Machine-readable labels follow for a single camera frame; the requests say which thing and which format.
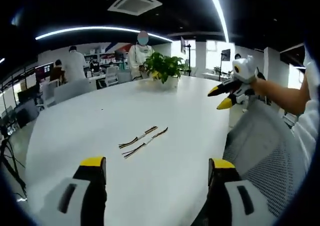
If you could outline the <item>person's right hand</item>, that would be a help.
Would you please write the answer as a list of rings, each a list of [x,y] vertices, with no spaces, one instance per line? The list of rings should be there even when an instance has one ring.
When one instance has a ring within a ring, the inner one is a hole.
[[[261,78],[255,78],[250,82],[250,87],[256,94],[272,100],[274,97],[274,90],[277,88],[277,84]]]

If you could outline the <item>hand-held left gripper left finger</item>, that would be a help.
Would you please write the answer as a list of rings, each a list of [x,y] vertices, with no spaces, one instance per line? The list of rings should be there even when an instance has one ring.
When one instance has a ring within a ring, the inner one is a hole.
[[[45,197],[41,225],[104,225],[107,159],[83,160],[73,177],[63,179]]]

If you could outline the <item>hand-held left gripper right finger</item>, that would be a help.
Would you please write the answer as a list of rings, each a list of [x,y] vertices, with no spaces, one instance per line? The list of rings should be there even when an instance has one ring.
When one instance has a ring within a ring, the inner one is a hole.
[[[276,221],[259,189],[243,180],[232,163],[217,158],[208,161],[206,217],[208,225],[273,225]]]

